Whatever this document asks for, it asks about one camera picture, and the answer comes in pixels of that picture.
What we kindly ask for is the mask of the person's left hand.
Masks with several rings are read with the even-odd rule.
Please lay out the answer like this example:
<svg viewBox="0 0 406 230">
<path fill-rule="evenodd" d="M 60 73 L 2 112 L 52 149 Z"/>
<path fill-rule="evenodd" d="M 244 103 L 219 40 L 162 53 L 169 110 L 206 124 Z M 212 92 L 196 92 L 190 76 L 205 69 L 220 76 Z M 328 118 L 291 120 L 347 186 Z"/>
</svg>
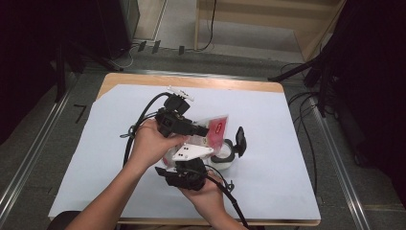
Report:
<svg viewBox="0 0 406 230">
<path fill-rule="evenodd" d="M 133 150 L 127 164 L 146 170 L 157 163 L 169 149 L 183 144 L 187 140 L 187 136 L 179 134 L 164 137 L 158 131 L 157 122 L 148 119 L 137 130 Z"/>
</svg>

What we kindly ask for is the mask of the black stool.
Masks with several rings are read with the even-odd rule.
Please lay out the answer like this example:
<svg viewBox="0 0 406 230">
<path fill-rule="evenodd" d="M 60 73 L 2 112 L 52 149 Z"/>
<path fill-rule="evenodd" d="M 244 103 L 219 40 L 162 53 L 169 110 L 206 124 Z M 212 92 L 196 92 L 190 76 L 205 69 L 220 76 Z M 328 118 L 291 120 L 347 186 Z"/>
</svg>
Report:
<svg viewBox="0 0 406 230">
<path fill-rule="evenodd" d="M 65 230 L 79 214 L 80 211 L 64 211 L 51 220 L 46 230 Z"/>
</svg>

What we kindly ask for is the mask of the wooden frame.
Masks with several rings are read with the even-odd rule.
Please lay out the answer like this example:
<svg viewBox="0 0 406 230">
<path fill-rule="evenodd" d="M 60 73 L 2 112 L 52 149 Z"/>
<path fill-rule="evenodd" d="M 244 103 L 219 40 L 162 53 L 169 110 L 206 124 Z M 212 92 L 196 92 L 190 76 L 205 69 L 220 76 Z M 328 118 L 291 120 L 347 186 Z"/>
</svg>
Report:
<svg viewBox="0 0 406 230">
<path fill-rule="evenodd" d="M 194 49 L 200 21 L 212 16 L 220 22 L 289 29 L 294 32 L 305 61 L 336 25 L 347 0 L 195 0 Z"/>
</svg>

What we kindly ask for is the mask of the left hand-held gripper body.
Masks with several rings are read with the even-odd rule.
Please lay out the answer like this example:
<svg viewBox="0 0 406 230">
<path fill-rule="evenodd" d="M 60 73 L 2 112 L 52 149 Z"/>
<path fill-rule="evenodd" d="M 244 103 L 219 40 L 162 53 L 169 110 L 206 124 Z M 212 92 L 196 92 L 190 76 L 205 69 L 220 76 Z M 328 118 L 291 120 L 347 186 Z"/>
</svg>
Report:
<svg viewBox="0 0 406 230">
<path fill-rule="evenodd" d="M 184 113 L 191 107 L 187 100 L 193 101 L 193 97 L 171 85 L 167 90 L 168 98 L 155 115 L 159 132 L 164 137 L 169 137 L 172 133 L 193 135 L 192 121 L 184 117 Z"/>
</svg>

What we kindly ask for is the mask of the black tripod stand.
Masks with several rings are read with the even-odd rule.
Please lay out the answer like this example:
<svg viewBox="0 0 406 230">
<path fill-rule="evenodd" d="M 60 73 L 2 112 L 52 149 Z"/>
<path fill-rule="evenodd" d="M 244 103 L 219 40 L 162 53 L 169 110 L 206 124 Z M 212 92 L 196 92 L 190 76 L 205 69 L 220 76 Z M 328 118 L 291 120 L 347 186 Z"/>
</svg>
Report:
<svg viewBox="0 0 406 230">
<path fill-rule="evenodd" d="M 318 93 L 318 110 L 323 117 L 326 116 L 325 108 L 327 105 L 327 85 L 328 80 L 332 77 L 331 61 L 327 55 L 320 54 L 317 57 L 300 64 L 299 66 L 279 74 L 276 77 L 268 77 L 271 82 L 282 82 L 294 75 L 302 73 L 307 70 L 307 74 L 304 76 L 304 86 L 314 87 L 317 82 L 319 85 Z"/>
</svg>

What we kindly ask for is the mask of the black curtain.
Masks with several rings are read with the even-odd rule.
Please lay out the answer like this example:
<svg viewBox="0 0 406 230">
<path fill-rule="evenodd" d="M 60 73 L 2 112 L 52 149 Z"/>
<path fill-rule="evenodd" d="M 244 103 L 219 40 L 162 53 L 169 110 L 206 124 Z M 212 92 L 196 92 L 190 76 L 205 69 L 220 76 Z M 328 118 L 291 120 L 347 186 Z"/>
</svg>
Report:
<svg viewBox="0 0 406 230">
<path fill-rule="evenodd" d="M 354 147 L 406 208 L 406 0 L 347 0 L 332 37 L 333 87 L 362 134 Z"/>
<path fill-rule="evenodd" d="M 65 65 L 115 70 L 140 16 L 138 0 L 0 0 L 0 145 L 52 86 L 62 97 Z"/>
</svg>

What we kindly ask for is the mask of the person's right hand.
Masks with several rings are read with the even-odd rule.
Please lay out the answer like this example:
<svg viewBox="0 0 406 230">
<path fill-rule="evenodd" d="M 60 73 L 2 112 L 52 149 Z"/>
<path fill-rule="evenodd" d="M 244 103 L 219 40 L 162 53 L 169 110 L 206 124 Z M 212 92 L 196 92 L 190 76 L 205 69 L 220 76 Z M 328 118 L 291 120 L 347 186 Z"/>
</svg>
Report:
<svg viewBox="0 0 406 230">
<path fill-rule="evenodd" d="M 192 203 L 197 213 L 209 223 L 227 214 L 223 193 L 210 179 L 206 180 L 199 191 L 181 189 L 180 192 Z"/>
</svg>

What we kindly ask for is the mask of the metal floor rail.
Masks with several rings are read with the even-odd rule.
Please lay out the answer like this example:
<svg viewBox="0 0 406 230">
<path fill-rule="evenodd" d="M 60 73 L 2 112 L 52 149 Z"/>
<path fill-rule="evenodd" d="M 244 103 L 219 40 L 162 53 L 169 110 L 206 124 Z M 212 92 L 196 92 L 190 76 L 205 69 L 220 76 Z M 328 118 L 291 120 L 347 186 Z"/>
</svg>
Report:
<svg viewBox="0 0 406 230">
<path fill-rule="evenodd" d="M 40 99 L 16 132 L 0 146 L 0 228 L 21 194 L 80 74 L 71 72 L 65 79 L 67 89 L 61 98 L 56 102 L 56 88 L 51 88 L 49 96 L 44 95 L 48 100 Z"/>
<path fill-rule="evenodd" d="M 337 145 L 333 140 L 333 136 L 327 124 L 327 119 L 324 118 L 320 112 L 315 112 L 315 118 L 319 128 L 321 129 L 321 132 L 323 133 L 324 138 L 326 139 L 327 151 L 330 154 L 333 168 L 336 172 L 337 179 L 340 183 L 342 192 L 347 202 L 347 206 L 349 207 L 355 227 L 357 230 L 371 230 L 362 203 L 352 184 L 350 175 L 341 158 L 340 151 L 338 150 Z"/>
</svg>

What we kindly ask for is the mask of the white bag with red label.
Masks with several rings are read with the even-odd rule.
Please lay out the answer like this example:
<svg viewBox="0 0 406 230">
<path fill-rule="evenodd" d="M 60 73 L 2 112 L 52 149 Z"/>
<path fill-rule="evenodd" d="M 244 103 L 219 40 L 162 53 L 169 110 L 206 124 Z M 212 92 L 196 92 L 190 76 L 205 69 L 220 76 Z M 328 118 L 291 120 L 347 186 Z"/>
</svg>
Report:
<svg viewBox="0 0 406 230">
<path fill-rule="evenodd" d="M 207 127 L 209 129 L 208 134 L 205 137 L 193 135 L 190 136 L 188 141 L 184 144 L 193 144 L 202 147 L 213 148 L 214 152 L 210 155 L 203 156 L 205 160 L 211 156 L 217 155 L 225 140 L 225 133 L 227 129 L 228 116 L 217 116 L 211 119 L 200 120 L 196 124 L 199 126 Z M 169 159 L 180 147 L 184 144 L 180 144 L 174 148 L 171 148 L 162 158 L 162 162 L 167 169 L 174 168 L 174 163 Z"/>
</svg>

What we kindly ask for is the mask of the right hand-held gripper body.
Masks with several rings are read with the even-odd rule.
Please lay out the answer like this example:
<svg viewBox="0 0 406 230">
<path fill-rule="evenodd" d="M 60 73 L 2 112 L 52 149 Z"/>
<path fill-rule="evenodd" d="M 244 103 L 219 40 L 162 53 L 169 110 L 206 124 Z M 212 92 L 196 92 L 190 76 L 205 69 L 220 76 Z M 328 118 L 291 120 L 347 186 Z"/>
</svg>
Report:
<svg viewBox="0 0 406 230">
<path fill-rule="evenodd" d="M 174 163 L 174 172 L 159 167 L 155 171 L 166 179 L 169 186 L 199 191 L 207 176 L 202 157 L 213 152 L 213 148 L 184 144 L 169 158 Z"/>
</svg>

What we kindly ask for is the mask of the glass jar with black lid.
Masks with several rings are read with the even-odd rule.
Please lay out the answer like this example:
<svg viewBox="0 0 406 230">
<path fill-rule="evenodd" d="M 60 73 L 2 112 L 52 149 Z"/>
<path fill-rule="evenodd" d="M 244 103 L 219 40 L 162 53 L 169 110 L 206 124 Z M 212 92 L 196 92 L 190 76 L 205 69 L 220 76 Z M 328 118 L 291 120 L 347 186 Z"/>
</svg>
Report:
<svg viewBox="0 0 406 230">
<path fill-rule="evenodd" d="M 231 167 L 236 155 L 241 157 L 247 149 L 247 141 L 244 129 L 240 126 L 237 130 L 236 141 L 225 139 L 217 155 L 211 156 L 209 165 L 217 170 L 226 170 Z"/>
</svg>

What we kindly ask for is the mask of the white table sheet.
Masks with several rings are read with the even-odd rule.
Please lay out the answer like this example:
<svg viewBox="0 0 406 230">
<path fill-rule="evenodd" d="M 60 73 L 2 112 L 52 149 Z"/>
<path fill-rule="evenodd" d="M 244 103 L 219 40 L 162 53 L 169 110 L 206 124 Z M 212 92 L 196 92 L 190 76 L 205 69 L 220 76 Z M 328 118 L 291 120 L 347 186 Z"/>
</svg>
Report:
<svg viewBox="0 0 406 230">
<path fill-rule="evenodd" d="M 165 87 L 119 84 L 91 108 L 78 147 L 50 210 L 88 205 L 123 166 L 125 134 L 144 109 L 156 111 L 165 101 Z M 309 220 L 321 215 L 305 161 L 282 92 L 186 88 L 194 100 L 186 116 L 201 120 L 227 115 L 226 138 L 243 127 L 247 149 L 223 171 L 234 182 L 232 192 L 246 219 L 259 221 Z"/>
</svg>

